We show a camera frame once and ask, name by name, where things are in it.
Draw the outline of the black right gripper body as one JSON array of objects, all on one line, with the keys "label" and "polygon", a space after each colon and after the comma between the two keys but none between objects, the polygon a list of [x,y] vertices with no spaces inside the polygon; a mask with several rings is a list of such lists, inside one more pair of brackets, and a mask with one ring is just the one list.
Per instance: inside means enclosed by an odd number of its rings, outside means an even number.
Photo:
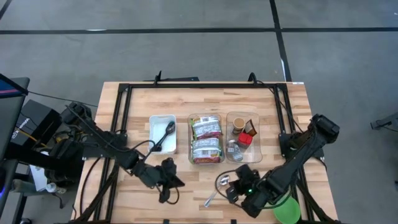
[{"label": "black right gripper body", "polygon": [[241,206],[250,217],[256,218],[267,203],[275,204],[275,191],[269,181],[273,174],[274,171],[270,170],[260,177],[258,171],[252,170],[247,164],[241,166],[243,194],[246,196]]}]

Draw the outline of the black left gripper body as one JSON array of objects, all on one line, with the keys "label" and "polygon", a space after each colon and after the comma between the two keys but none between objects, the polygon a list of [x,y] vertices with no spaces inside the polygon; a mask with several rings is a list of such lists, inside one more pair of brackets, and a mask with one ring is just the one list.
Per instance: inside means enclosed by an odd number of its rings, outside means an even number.
[{"label": "black left gripper body", "polygon": [[171,157],[164,159],[159,166],[146,164],[143,159],[139,160],[132,168],[132,174],[138,177],[141,182],[149,187],[163,186],[169,188],[170,177],[176,175],[177,166]]}]

